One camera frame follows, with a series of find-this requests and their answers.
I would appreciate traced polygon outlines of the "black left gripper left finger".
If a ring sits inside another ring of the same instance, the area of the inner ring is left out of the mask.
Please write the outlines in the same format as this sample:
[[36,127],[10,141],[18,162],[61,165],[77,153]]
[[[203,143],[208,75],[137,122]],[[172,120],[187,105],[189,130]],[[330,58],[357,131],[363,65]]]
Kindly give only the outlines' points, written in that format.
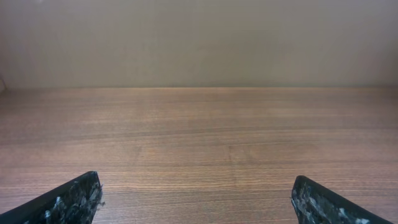
[[103,189],[96,171],[86,172],[1,214],[1,224],[91,224]]

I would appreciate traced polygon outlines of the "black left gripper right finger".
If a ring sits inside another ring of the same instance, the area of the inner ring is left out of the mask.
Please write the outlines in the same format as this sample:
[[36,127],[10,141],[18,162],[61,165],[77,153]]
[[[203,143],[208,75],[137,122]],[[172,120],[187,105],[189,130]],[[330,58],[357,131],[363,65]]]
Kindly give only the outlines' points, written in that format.
[[291,202],[299,224],[392,224],[304,175],[296,177]]

